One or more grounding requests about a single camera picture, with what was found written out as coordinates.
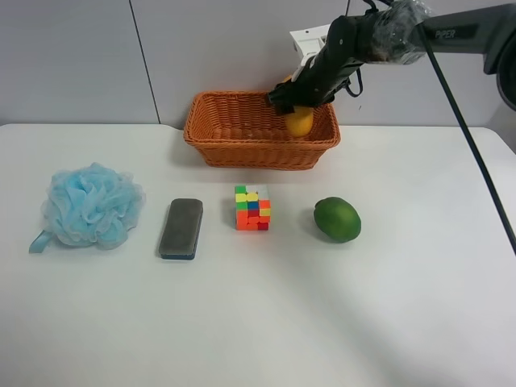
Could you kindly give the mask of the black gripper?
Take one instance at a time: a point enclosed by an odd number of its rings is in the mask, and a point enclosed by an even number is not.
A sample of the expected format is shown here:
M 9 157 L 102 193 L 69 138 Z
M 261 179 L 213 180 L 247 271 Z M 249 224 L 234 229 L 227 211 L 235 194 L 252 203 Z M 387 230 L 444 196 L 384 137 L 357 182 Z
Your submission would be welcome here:
M 318 107 L 334 100 L 348 78 L 372 59 L 376 15 L 339 16 L 327 33 L 322 50 L 295 82 L 290 79 L 267 93 L 266 102 L 277 114 L 292 114 L 294 106 Z

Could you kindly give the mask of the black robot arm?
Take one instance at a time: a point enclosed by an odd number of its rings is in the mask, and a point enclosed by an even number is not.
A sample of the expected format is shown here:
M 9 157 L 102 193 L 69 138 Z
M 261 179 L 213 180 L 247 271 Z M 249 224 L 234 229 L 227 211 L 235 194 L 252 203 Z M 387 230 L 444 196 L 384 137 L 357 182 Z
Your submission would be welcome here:
M 340 15 L 328 26 L 294 31 L 302 61 L 288 81 L 268 93 L 281 113 L 316 108 L 348 89 L 364 64 L 411 65 L 428 52 L 481 55 L 484 72 L 496 75 L 501 98 L 515 107 L 515 5 L 431 15 L 420 1 L 374 2 L 364 15 Z

